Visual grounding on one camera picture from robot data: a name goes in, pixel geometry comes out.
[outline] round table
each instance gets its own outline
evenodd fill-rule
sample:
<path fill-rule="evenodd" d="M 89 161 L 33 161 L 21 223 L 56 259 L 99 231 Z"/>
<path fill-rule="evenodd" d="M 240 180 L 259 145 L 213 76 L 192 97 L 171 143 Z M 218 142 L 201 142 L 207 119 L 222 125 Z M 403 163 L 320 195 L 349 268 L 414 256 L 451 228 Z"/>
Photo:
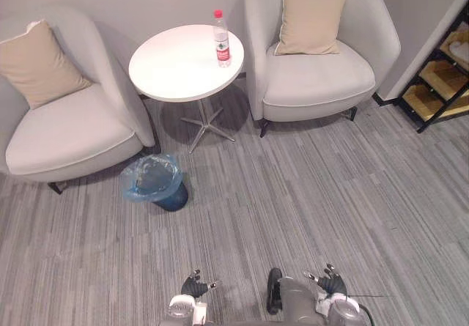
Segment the round table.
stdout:
<path fill-rule="evenodd" d="M 197 100 L 202 120 L 181 119 L 200 126 L 189 153 L 206 130 L 235 141 L 211 124 L 223 109 L 208 116 L 202 103 L 204 98 L 233 82 L 240 72 L 244 60 L 243 44 L 231 32 L 229 50 L 230 65 L 218 66 L 213 26 L 195 24 L 156 34 L 144 42 L 130 59 L 130 79 L 142 94 L 170 103 Z"/>

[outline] bottle label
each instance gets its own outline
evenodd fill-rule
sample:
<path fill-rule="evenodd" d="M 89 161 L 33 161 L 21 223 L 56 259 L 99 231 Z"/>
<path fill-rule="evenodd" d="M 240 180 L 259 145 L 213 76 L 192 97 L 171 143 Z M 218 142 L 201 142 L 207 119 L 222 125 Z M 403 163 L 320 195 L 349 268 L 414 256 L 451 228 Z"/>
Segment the bottle label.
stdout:
<path fill-rule="evenodd" d="M 220 61 L 229 60 L 229 46 L 228 40 L 217 43 L 217 57 Z"/>

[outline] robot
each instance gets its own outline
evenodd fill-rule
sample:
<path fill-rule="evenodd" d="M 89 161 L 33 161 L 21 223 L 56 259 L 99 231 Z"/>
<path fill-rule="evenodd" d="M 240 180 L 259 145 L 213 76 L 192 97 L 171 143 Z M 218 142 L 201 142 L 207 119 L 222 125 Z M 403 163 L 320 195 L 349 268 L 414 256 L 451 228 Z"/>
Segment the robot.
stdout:
<path fill-rule="evenodd" d="M 226 326 L 374 326 L 369 310 L 348 297 L 347 287 L 332 264 L 324 269 L 326 275 L 316 277 L 309 271 L 303 275 L 314 281 L 321 291 L 314 294 L 294 278 L 283 276 L 274 267 L 267 280 L 267 312 L 271 315 L 283 312 L 281 322 L 233 322 Z M 197 298 L 216 288 L 218 282 L 200 282 L 200 270 L 194 270 L 185 280 L 181 294 L 169 303 L 167 320 L 160 326 L 202 326 L 206 324 L 207 304 Z"/>

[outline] shoe rack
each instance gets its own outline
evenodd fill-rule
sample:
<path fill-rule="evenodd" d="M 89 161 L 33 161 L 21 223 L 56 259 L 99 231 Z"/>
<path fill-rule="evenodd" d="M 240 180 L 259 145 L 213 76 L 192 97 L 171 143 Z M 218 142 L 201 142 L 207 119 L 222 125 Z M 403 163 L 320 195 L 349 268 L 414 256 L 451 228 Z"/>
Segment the shoe rack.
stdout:
<path fill-rule="evenodd" d="M 468 10 L 466 3 L 397 99 L 396 104 L 418 125 L 418 133 L 469 111 L 469 64 L 450 50 L 454 42 L 469 42 Z"/>

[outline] trash can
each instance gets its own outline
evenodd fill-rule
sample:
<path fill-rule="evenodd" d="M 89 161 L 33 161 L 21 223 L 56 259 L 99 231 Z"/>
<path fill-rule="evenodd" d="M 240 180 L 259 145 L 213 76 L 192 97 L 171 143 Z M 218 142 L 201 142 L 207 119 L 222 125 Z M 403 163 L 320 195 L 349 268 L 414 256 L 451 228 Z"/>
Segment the trash can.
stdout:
<path fill-rule="evenodd" d="M 140 158 L 121 173 L 124 198 L 134 202 L 152 202 L 166 211 L 182 209 L 188 191 L 182 172 L 171 155 L 148 155 Z"/>

